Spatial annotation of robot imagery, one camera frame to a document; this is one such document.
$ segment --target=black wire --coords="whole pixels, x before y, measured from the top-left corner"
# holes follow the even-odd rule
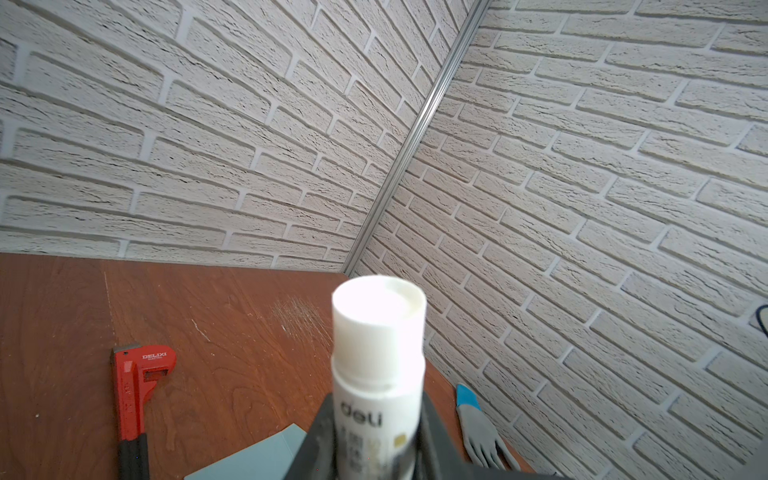
[[[763,329],[763,333],[765,333],[766,336],[768,336],[768,330],[766,330],[766,326],[763,325],[763,319],[760,318],[760,313],[765,309],[768,309],[768,305],[762,305],[757,307],[757,310],[755,310],[755,317],[757,317],[757,323],[759,323],[760,328]]]

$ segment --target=tabletop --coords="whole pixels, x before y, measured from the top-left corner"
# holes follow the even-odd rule
[[[153,480],[308,430],[331,390],[330,296],[344,280],[0,254],[0,478],[118,477],[109,359],[131,343],[178,358],[147,404]],[[455,391],[431,364],[425,390],[463,452]]]

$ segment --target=gray glove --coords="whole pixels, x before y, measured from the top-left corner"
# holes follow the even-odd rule
[[[514,470],[520,471],[520,464],[507,450],[507,445],[504,444],[496,427],[480,410],[475,393],[461,383],[456,386],[456,410],[458,420],[462,424],[464,448],[467,449],[472,463],[506,470],[498,456],[498,450],[501,450],[507,463]]]

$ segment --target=glue stick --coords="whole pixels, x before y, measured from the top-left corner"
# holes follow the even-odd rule
[[[359,276],[333,292],[339,480],[409,480],[421,416],[427,300],[413,283]]]

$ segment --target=glue stick cap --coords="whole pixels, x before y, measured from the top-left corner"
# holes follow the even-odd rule
[[[422,289],[394,276],[358,276],[333,292],[333,368],[350,384],[387,389],[424,375]]]

